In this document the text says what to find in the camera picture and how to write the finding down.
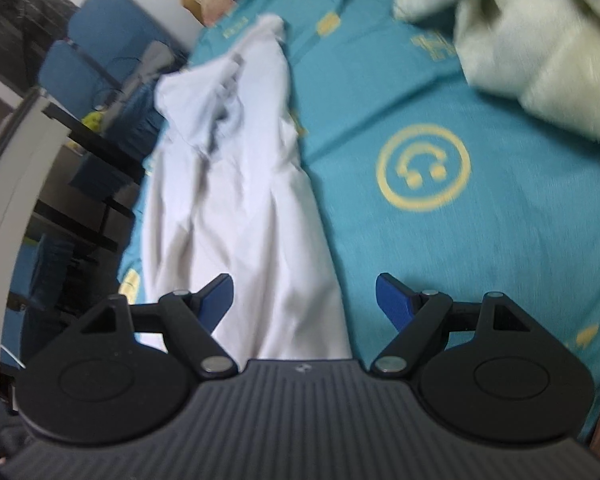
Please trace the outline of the white t-shirt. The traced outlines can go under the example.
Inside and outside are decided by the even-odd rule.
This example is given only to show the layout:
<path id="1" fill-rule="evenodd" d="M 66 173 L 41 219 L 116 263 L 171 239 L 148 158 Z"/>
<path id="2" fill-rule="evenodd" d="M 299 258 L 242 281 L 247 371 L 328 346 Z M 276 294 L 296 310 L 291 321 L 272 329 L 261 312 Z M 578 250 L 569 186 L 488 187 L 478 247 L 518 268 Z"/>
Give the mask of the white t-shirt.
<path id="1" fill-rule="evenodd" d="M 340 287 L 288 110 L 285 25 L 264 14 L 211 61 L 165 76 L 142 226 L 148 301 L 221 273 L 214 336 L 239 363 L 347 359 Z"/>

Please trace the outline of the teal patterned bed sheet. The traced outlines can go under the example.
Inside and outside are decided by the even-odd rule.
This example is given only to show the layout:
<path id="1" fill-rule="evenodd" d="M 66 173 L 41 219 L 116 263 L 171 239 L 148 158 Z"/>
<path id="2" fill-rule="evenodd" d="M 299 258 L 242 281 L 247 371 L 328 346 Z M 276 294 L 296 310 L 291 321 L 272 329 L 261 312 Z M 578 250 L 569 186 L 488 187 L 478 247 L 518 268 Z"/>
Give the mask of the teal patterned bed sheet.
<path id="1" fill-rule="evenodd" d="M 457 300 L 505 292 L 590 370 L 600 418 L 600 146 L 471 89 L 448 32 L 391 0 L 239 0 L 206 27 L 188 68 L 260 16 L 285 25 L 288 110 L 340 287 L 351 347 L 370 362 L 394 336 L 375 299 L 390 273 Z M 142 226 L 152 153 L 119 269 L 148 301 Z"/>

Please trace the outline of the white black desk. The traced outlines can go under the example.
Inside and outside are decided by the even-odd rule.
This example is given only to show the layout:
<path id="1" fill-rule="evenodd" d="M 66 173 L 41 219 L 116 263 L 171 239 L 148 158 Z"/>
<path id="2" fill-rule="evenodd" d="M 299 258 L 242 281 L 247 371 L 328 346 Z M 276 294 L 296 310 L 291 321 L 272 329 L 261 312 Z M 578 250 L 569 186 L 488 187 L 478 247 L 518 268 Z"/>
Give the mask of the white black desk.
<path id="1" fill-rule="evenodd" d="M 145 174 L 140 162 L 84 126 L 38 87 L 30 89 L 12 112 L 0 131 L 0 370 L 6 300 L 30 219 L 39 216 L 88 244 L 112 252 L 117 249 L 106 236 L 40 200 L 54 161 L 68 140 L 136 184 Z"/>

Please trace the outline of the yellow green plush toy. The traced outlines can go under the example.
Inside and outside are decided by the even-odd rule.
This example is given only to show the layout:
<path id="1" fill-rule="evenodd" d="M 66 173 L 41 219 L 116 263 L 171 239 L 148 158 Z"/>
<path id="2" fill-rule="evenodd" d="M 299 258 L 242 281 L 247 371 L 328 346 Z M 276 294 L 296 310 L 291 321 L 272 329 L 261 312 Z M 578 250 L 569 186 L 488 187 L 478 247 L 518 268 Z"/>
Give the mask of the yellow green plush toy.
<path id="1" fill-rule="evenodd" d="M 104 116 L 103 112 L 100 110 L 93 110 L 85 115 L 81 119 L 81 122 L 86 128 L 89 128 L 94 132 L 99 132 L 102 130 L 102 116 Z"/>

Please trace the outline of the grey cloth on chair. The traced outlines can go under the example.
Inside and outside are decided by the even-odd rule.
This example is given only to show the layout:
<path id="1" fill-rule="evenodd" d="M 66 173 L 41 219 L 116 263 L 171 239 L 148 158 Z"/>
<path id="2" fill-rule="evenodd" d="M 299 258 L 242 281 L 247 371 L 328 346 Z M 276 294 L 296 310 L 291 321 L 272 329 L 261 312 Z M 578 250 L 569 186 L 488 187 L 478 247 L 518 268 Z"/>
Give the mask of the grey cloth on chair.
<path id="1" fill-rule="evenodd" d="M 106 106 L 104 116 L 102 116 L 102 130 L 107 130 L 114 123 L 138 89 L 174 68 L 176 62 L 178 62 L 178 57 L 167 44 L 151 41 L 140 58 L 140 62 L 131 75 L 125 79 L 122 88 L 114 92 L 114 99 Z"/>

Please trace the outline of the blue covered chair far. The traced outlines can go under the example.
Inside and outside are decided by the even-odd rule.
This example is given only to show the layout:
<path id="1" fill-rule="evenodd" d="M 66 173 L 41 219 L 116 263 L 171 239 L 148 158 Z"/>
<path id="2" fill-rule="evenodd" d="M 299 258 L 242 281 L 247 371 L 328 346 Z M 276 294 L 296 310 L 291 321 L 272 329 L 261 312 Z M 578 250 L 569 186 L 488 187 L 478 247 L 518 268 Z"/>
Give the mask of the blue covered chair far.
<path id="1" fill-rule="evenodd" d="M 71 40 L 57 40 L 38 71 L 38 85 L 76 117 L 90 112 L 99 90 L 119 90 L 120 82 Z"/>

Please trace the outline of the blue covered chair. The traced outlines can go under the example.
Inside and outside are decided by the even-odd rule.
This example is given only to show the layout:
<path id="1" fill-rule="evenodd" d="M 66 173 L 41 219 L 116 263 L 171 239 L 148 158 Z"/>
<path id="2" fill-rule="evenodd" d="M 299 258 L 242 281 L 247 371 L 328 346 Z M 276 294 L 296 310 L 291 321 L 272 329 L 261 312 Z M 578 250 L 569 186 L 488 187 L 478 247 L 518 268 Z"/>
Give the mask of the blue covered chair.
<path id="1" fill-rule="evenodd" d="M 61 40 L 82 48 L 120 82 L 120 89 L 151 41 L 167 44 L 179 63 L 186 60 L 181 45 L 134 0 L 85 0 Z M 91 112 L 116 91 L 99 90 Z"/>
<path id="2" fill-rule="evenodd" d="M 90 112 L 99 90 L 119 90 L 120 82 L 71 40 L 57 40 L 38 71 L 38 85 L 76 117 Z"/>

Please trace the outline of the blue covered chair near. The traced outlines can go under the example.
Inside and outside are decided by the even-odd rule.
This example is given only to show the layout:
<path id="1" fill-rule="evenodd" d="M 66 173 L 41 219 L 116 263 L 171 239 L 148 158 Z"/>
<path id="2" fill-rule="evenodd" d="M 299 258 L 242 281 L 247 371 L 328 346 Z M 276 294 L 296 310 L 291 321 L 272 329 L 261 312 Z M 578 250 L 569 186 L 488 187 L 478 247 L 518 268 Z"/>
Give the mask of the blue covered chair near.
<path id="1" fill-rule="evenodd" d="M 179 63 L 186 60 L 181 45 L 134 0 L 85 0 L 61 40 L 82 48 L 120 82 L 120 89 L 151 41 L 167 44 Z M 91 112 L 116 91 L 99 90 Z"/>

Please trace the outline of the green cartoon fleece blanket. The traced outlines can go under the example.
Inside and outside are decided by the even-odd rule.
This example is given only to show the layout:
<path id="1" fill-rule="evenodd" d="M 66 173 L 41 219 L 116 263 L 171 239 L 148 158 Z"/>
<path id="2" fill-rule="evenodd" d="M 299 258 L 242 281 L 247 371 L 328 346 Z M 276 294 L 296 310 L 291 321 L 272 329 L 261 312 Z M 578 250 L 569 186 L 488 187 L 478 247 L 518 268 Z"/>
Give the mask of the green cartoon fleece blanket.
<path id="1" fill-rule="evenodd" d="M 394 0 L 416 23 L 452 6 L 471 86 L 600 143 L 600 0 Z"/>

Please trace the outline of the dark window with grille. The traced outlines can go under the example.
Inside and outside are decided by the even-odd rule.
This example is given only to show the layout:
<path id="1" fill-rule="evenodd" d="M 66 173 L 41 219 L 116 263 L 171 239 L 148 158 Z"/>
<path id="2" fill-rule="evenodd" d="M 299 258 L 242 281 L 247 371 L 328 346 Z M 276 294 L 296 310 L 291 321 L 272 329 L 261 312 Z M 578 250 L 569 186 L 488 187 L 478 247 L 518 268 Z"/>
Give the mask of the dark window with grille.
<path id="1" fill-rule="evenodd" d="M 0 0 L 0 81 L 22 96 L 78 7 L 70 0 Z"/>

